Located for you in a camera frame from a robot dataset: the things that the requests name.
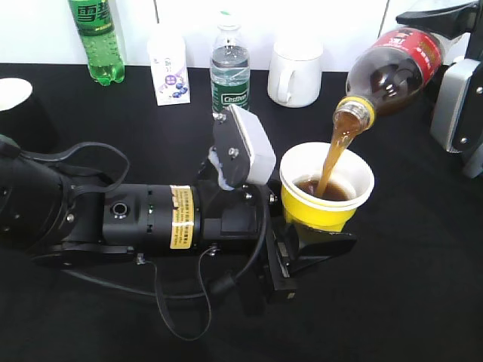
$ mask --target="yellow warning sticker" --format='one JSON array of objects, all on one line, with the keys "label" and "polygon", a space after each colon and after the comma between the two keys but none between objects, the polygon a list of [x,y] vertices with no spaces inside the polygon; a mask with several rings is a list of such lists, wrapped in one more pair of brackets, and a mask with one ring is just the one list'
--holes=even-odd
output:
[{"label": "yellow warning sticker", "polygon": [[170,186],[173,194],[171,249],[189,249],[195,227],[195,205],[189,186]]}]

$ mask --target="green water bottle label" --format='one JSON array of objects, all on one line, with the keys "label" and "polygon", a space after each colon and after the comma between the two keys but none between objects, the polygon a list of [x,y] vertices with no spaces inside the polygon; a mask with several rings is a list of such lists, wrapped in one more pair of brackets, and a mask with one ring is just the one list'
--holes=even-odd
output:
[{"label": "green water bottle label", "polygon": [[250,98],[250,82],[246,81],[239,85],[220,85],[211,82],[213,91],[213,111],[221,112],[223,108],[229,104],[236,104],[243,109],[248,110],[248,101]]},{"label": "green water bottle label", "polygon": [[79,35],[97,36],[114,29],[107,0],[69,0]]}]

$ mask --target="yellow paper cup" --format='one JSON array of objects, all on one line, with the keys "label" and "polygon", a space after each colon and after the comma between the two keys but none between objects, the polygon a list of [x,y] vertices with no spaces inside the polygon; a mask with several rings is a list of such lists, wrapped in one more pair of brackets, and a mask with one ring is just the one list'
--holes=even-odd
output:
[{"label": "yellow paper cup", "polygon": [[340,232],[371,195],[374,175],[369,165],[348,149],[343,152],[331,174],[349,196],[348,201],[327,201],[306,194],[295,183],[320,178],[329,143],[302,143],[289,149],[280,163],[281,201],[287,222],[301,222],[311,228]]}]

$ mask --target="robotic arm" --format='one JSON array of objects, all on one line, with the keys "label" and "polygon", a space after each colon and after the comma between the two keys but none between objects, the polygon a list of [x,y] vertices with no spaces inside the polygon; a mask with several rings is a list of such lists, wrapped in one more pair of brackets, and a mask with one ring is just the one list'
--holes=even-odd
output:
[{"label": "robotic arm", "polygon": [[467,177],[478,176],[483,172],[483,1],[433,11],[409,11],[396,20],[448,39],[465,32],[471,34],[465,58],[443,67],[428,87],[437,94],[430,132],[447,152],[462,155]]},{"label": "robotic arm", "polygon": [[[254,270],[269,302],[293,299],[299,270],[349,252],[356,239],[285,224],[280,182],[272,175],[275,154],[256,115],[230,106],[215,116],[213,135],[190,186],[122,184],[129,161],[102,143],[39,155],[1,137],[0,245],[63,269],[156,256],[246,254],[244,268],[207,282],[208,295],[227,292]],[[112,182],[98,170],[65,162],[86,146],[123,157],[121,178]]]}]

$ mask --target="white mug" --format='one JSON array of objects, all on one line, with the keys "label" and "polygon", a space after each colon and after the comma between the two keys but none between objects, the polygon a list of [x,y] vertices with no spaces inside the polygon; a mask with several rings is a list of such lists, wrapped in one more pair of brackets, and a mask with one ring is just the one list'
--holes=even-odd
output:
[{"label": "white mug", "polygon": [[322,44],[311,38],[283,38],[273,46],[268,94],[281,106],[313,103],[320,92]]}]

